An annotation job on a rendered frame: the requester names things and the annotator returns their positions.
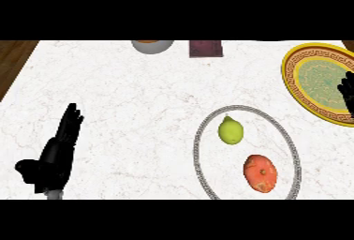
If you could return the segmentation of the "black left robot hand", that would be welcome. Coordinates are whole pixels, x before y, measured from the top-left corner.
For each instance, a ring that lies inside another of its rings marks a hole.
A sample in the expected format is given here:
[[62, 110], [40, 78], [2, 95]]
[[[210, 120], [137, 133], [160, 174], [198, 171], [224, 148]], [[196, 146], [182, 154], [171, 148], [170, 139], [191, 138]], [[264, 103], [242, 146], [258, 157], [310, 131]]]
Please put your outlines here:
[[46, 143], [40, 158], [22, 159], [15, 163], [15, 169], [22, 175], [24, 182], [34, 184], [36, 194], [65, 188], [71, 176], [83, 119], [77, 104], [71, 103], [61, 118], [56, 134]]

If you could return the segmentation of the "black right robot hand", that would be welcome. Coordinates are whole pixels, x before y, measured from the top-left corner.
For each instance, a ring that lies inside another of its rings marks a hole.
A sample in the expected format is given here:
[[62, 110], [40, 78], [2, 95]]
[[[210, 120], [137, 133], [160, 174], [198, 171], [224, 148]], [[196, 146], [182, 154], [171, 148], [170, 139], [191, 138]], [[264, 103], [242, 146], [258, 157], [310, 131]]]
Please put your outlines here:
[[351, 117], [354, 118], [354, 73], [351, 71], [345, 72], [345, 78], [342, 79], [342, 83], [338, 85], [338, 90], [342, 94], [345, 107]]

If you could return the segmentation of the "yellow patterned plate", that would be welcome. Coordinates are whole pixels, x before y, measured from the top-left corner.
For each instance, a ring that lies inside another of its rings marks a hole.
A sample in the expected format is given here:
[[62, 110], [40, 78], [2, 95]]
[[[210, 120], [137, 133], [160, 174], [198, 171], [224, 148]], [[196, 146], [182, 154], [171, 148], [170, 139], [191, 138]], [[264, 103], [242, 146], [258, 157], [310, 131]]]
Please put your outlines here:
[[300, 44], [285, 54], [282, 79], [304, 109], [325, 121], [354, 128], [338, 85], [354, 72], [354, 52], [328, 43]]

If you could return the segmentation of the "orange squash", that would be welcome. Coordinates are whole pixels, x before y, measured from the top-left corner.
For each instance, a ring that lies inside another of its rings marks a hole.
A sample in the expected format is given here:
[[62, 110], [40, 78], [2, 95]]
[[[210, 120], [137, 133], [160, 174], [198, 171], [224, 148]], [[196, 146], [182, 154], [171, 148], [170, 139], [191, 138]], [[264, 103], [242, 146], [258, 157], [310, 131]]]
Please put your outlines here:
[[269, 193], [278, 183], [278, 168], [270, 159], [261, 155], [250, 155], [244, 164], [244, 175], [252, 189]]

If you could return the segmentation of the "white oval grey-rimmed placemat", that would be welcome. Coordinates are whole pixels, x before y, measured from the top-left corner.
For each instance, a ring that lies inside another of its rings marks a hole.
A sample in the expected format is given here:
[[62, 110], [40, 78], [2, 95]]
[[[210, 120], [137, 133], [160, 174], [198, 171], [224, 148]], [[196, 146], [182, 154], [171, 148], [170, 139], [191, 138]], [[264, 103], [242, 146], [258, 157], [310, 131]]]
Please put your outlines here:
[[[235, 145], [223, 143], [217, 134], [227, 115], [244, 126], [244, 139]], [[285, 127], [257, 108], [232, 105], [208, 115], [196, 130], [192, 154], [198, 180], [211, 199], [283, 200], [300, 195], [298, 149]], [[244, 163], [250, 155], [263, 155], [276, 166], [276, 187], [269, 193], [248, 184]]]

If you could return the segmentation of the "green lemon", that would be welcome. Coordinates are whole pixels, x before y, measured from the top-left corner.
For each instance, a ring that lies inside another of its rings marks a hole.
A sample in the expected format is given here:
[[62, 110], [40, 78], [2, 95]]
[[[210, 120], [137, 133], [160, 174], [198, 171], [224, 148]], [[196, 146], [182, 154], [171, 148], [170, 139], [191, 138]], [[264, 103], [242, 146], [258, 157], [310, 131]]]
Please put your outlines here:
[[219, 126], [219, 137], [226, 144], [238, 144], [244, 139], [244, 127], [229, 116]]

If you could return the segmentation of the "dark purple box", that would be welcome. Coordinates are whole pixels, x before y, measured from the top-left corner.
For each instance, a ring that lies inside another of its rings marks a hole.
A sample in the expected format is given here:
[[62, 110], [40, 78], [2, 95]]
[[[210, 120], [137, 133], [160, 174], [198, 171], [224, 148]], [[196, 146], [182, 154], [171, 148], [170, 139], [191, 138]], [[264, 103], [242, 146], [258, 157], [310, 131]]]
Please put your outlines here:
[[220, 40], [192, 40], [189, 42], [191, 57], [222, 57], [223, 46]]

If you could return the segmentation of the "grey bowl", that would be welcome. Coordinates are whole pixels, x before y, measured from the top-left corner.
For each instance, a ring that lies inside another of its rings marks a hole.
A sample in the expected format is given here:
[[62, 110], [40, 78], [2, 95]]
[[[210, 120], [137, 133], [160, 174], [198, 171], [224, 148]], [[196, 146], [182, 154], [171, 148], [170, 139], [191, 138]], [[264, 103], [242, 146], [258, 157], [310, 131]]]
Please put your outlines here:
[[163, 53], [173, 45], [173, 40], [158, 40], [155, 42], [132, 41], [134, 49], [145, 54]]

